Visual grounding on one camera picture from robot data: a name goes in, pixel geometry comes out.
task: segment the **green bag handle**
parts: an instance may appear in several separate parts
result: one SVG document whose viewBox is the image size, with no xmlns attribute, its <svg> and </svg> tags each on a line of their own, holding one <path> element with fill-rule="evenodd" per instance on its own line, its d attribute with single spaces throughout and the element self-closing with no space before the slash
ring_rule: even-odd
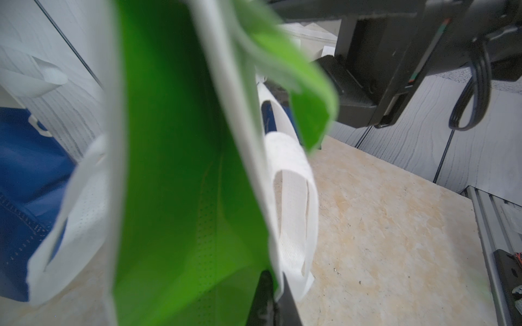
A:
<svg viewBox="0 0 522 326">
<path fill-rule="evenodd" d="M 267 77 L 287 89 L 290 108 L 306 151 L 320 146 L 337 118 L 338 97 L 331 82 L 290 42 L 277 16 L 259 1 L 221 0 L 230 33 Z"/>
</svg>

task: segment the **green non-woven bag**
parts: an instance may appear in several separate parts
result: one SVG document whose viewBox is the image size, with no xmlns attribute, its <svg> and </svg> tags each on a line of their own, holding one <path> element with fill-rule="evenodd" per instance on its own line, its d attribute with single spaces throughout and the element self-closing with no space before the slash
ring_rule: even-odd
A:
<svg viewBox="0 0 522 326">
<path fill-rule="evenodd" d="M 202 37 L 206 22 L 198 10 L 205 3 L 220 8 L 217 16 L 233 18 L 222 20 L 241 88 L 230 86 L 229 93 Z M 112 288 L 118 323 L 245 325 L 260 273 L 274 272 L 256 186 L 265 182 L 256 180 L 264 163 L 248 161 L 264 157 L 254 69 L 289 89 L 307 150 L 335 118 L 335 94 L 258 3 L 116 4 L 128 120 L 127 192 Z M 227 94 L 245 107 L 233 107 Z M 250 120 L 238 121 L 234 110 Z M 258 156 L 246 153 L 250 136 L 241 138 L 251 129 Z"/>
</svg>

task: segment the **beige countertop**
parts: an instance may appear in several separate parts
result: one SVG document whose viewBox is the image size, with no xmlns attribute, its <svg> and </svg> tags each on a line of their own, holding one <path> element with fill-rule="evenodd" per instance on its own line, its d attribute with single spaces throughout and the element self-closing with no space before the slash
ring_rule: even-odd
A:
<svg viewBox="0 0 522 326">
<path fill-rule="evenodd" d="M 497 324 L 469 199 L 330 137 L 311 164 L 319 240 L 305 326 Z M 0 298 L 0 325 L 106 325 L 105 258 L 102 247 L 42 306 Z"/>
</svg>

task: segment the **blue non-woven bag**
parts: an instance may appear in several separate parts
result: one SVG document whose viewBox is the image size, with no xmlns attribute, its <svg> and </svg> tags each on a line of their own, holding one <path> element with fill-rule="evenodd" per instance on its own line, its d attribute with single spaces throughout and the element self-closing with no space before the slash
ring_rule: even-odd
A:
<svg viewBox="0 0 522 326">
<path fill-rule="evenodd" d="M 27 262 L 52 229 L 75 167 L 30 116 L 0 107 L 0 296 L 17 301 L 28 301 Z"/>
</svg>

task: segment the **white bag handle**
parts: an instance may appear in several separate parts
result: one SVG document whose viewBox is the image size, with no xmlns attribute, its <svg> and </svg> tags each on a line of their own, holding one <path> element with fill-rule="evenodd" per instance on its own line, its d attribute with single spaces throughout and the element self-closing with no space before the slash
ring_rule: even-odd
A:
<svg viewBox="0 0 522 326">
<path fill-rule="evenodd" d="M 21 42 L 0 34 L 0 46 L 30 55 L 43 76 L 43 79 L 39 79 L 0 68 L 0 85 L 12 95 L 36 98 L 68 81 L 67 75 L 58 66 L 50 63 Z"/>
<path fill-rule="evenodd" d="M 277 247 L 281 270 L 294 299 L 299 301 L 314 281 L 311 267 L 318 234 L 317 188 L 312 168 L 286 112 L 262 83 L 258 84 L 258 95 L 260 104 L 266 100 L 271 102 L 278 130 L 265 136 L 272 184 L 276 174 L 282 171 L 281 231 Z M 271 219 L 277 223 L 277 216 Z"/>
<path fill-rule="evenodd" d="M 49 300 L 67 286 L 105 240 L 108 195 L 105 152 L 106 138 L 102 135 L 73 171 L 56 222 L 28 261 L 26 282 L 32 305 Z M 62 243 L 50 261 L 64 227 Z"/>
</svg>

